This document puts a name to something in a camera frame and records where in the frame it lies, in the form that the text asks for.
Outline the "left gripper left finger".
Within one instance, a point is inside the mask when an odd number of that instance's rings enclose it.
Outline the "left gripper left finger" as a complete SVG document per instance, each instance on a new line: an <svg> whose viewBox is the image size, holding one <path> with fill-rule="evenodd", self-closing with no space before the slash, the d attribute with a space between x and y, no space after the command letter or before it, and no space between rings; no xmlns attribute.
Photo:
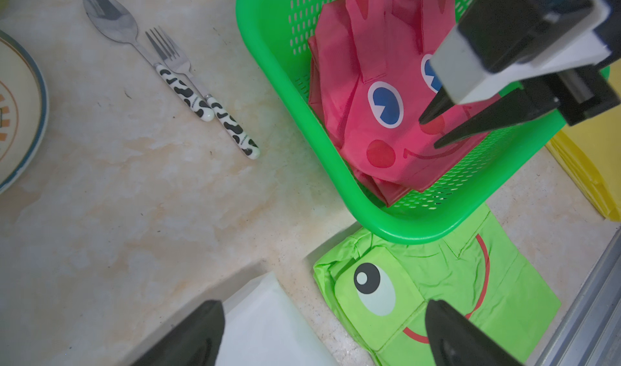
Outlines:
<svg viewBox="0 0 621 366"><path fill-rule="evenodd" d="M221 301L205 301L133 365L215 365L225 330Z"/></svg>

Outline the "white raincoat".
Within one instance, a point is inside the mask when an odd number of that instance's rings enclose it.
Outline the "white raincoat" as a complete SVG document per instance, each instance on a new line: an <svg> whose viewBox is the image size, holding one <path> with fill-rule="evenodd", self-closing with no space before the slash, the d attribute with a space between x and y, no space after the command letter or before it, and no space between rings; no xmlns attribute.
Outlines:
<svg viewBox="0 0 621 366"><path fill-rule="evenodd" d="M223 302L225 328L216 365L336 365L273 272Z"/></svg>

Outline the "green frog raincoat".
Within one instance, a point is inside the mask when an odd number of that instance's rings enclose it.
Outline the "green frog raincoat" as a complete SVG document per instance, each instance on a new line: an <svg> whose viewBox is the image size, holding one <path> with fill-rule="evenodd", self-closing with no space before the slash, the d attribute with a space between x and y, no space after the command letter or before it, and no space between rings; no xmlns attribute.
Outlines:
<svg viewBox="0 0 621 366"><path fill-rule="evenodd" d="M431 300L446 301L519 361L535 350L561 301L486 205L421 245L360 229L313 267L315 282L354 341L377 365L430 365Z"/></svg>

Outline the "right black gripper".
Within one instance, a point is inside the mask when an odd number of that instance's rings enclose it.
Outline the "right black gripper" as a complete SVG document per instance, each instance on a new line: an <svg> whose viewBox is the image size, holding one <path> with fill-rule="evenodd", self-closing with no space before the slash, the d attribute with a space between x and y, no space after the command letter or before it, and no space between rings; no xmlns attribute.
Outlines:
<svg viewBox="0 0 621 366"><path fill-rule="evenodd" d="M523 90L501 97L453 131L438 139L441 149L464 139L503 128L529 123L557 110L569 126L607 112L620 104L620 96L594 66L568 69L522 81ZM425 125L455 106L441 87L421 114Z"/></svg>

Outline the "pink rabbit raincoat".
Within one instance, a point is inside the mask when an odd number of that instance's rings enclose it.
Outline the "pink rabbit raincoat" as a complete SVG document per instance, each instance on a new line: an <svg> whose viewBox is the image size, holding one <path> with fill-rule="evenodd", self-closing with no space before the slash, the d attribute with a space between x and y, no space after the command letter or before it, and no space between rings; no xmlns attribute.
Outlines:
<svg viewBox="0 0 621 366"><path fill-rule="evenodd" d="M433 144L488 102L419 118L441 83L433 53L456 23L455 0L335 0L308 45L309 104L354 176L386 205L425 191L483 139Z"/></svg>

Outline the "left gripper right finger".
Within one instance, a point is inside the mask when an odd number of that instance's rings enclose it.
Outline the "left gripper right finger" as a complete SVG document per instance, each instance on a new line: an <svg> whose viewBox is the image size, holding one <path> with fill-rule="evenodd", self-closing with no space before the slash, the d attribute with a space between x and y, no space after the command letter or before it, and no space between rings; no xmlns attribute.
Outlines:
<svg viewBox="0 0 621 366"><path fill-rule="evenodd" d="M446 301L428 302L425 328L436 365L522 365Z"/></svg>

